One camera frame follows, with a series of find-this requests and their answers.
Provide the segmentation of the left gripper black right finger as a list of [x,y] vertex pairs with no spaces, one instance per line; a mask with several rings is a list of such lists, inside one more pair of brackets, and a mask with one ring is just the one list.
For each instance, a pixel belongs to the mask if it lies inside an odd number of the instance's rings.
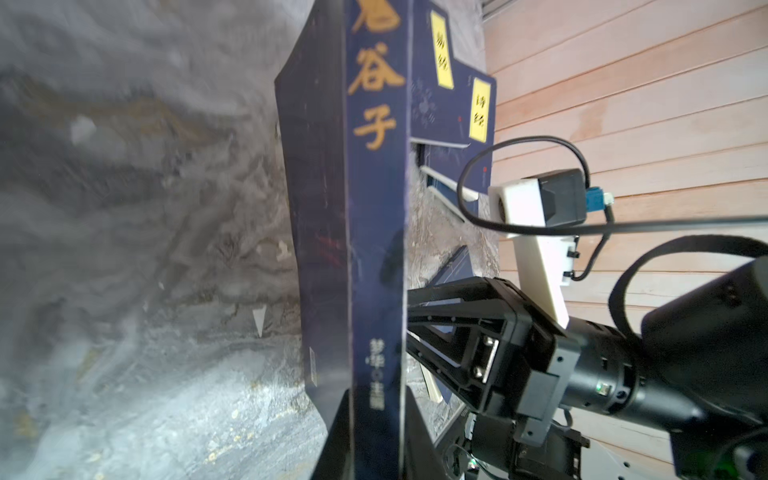
[[429,435],[415,396],[405,390],[404,473],[407,480],[443,480],[445,469]]

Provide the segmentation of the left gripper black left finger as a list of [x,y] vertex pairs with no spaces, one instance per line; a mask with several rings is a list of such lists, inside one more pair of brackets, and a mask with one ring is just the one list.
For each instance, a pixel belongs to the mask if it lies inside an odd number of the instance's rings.
[[353,477],[349,391],[341,399],[311,480],[350,480]]

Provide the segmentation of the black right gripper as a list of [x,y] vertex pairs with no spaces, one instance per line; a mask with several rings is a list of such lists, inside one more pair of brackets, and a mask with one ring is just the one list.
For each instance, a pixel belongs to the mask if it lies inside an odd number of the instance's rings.
[[438,444],[453,475],[577,479],[589,442],[557,422],[558,410],[655,418],[651,368],[617,330],[560,326],[508,281],[410,291],[408,333],[408,352],[469,411]]

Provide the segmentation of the old man book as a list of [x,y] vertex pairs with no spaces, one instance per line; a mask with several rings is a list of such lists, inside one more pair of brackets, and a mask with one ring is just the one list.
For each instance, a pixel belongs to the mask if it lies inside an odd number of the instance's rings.
[[275,80],[306,392],[349,438],[321,479],[404,473],[413,16],[317,1]]

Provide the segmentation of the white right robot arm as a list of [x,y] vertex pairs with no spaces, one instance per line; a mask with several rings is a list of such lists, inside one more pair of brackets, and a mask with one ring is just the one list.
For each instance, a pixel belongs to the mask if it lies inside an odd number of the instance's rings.
[[[719,253],[745,262],[648,313],[626,291],[651,260]],[[578,479],[587,440],[555,420],[581,409],[669,434],[681,479],[767,475],[767,247],[695,235],[633,263],[608,301],[611,325],[566,326],[507,280],[472,277],[408,294],[407,350],[475,416],[470,437],[439,443],[453,475]]]

